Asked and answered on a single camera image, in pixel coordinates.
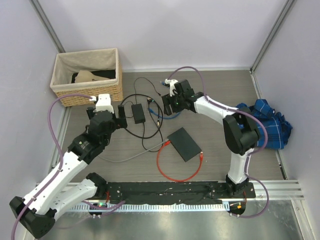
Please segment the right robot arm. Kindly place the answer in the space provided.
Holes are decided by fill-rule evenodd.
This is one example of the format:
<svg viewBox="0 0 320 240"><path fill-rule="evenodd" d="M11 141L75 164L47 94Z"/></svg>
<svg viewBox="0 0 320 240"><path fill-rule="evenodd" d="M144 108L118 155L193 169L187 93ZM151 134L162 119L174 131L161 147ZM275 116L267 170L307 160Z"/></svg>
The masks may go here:
<svg viewBox="0 0 320 240"><path fill-rule="evenodd" d="M231 151L225 190L230 197L238 197L248 186L245 171L261 137L250 110L222 104L202 92L195 93L188 80L165 79L164 85L169 88L169 93L161 97L166 115L189 110L223 125L225 142Z"/></svg>

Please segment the black network switch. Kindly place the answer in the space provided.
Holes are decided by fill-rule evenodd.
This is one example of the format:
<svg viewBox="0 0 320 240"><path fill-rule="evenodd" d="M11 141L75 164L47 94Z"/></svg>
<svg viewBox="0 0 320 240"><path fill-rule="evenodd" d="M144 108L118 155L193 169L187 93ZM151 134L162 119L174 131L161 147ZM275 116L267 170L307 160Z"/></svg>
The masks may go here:
<svg viewBox="0 0 320 240"><path fill-rule="evenodd" d="M167 139L185 162L188 162L202 151L184 127L171 133Z"/></svg>

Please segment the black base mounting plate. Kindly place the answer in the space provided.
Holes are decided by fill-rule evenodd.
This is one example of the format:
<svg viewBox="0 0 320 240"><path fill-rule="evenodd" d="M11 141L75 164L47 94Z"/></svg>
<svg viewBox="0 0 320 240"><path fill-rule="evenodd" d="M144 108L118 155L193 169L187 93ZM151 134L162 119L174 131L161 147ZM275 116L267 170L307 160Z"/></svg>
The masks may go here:
<svg viewBox="0 0 320 240"><path fill-rule="evenodd" d="M108 182L99 196L90 200L109 200L111 204L125 201L127 205L204 205L220 203L222 199L254 199L253 183L232 193L225 182Z"/></svg>

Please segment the blue plaid cloth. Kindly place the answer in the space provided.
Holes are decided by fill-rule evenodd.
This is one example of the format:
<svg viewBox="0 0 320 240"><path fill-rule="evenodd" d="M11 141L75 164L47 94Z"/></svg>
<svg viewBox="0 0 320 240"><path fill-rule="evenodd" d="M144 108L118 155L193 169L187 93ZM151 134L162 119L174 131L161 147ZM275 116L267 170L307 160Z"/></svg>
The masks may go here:
<svg viewBox="0 0 320 240"><path fill-rule="evenodd" d="M239 103L238 109L247 107L252 115L258 119L266 129L267 144L266 149L280 150L288 144L293 127L280 112L276 112L266 99L257 99L254 105L247 106Z"/></svg>

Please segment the beige item in basket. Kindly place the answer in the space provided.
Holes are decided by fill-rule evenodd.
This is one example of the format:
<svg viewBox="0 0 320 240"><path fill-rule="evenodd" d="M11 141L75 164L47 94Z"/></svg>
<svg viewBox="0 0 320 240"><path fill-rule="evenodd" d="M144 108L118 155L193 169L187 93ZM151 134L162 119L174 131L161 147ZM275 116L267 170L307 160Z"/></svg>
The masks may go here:
<svg viewBox="0 0 320 240"><path fill-rule="evenodd" d="M107 81L108 83L116 83L118 80L116 78L115 70L80 70L78 73L72 75L72 83L86 83L86 82L97 82L97 81Z"/></svg>

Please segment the wicker basket with liner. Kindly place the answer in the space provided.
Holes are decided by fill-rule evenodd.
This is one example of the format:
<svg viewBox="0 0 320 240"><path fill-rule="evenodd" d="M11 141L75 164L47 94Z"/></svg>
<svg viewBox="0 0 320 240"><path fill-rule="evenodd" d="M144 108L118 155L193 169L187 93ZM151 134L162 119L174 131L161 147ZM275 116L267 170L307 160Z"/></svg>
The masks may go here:
<svg viewBox="0 0 320 240"><path fill-rule="evenodd" d="M57 97L69 94L110 94L114 102L122 101L122 66L118 49L57 54L50 88Z"/></svg>

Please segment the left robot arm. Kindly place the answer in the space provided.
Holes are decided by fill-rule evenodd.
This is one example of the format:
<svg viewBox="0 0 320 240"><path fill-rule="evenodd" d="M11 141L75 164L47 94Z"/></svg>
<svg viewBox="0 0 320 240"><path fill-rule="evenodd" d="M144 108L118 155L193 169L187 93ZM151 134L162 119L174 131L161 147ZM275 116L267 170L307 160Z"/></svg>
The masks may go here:
<svg viewBox="0 0 320 240"><path fill-rule="evenodd" d="M112 133L128 126L125 107L118 106L118 115L108 109L87 108L89 124L75 137L62 155L62 161L47 177L24 197L15 196L9 206L16 218L36 239L45 236L58 218L77 203L88 199L102 199L107 182L98 174L90 173L79 185L62 192L70 180L86 168L105 147Z"/></svg>

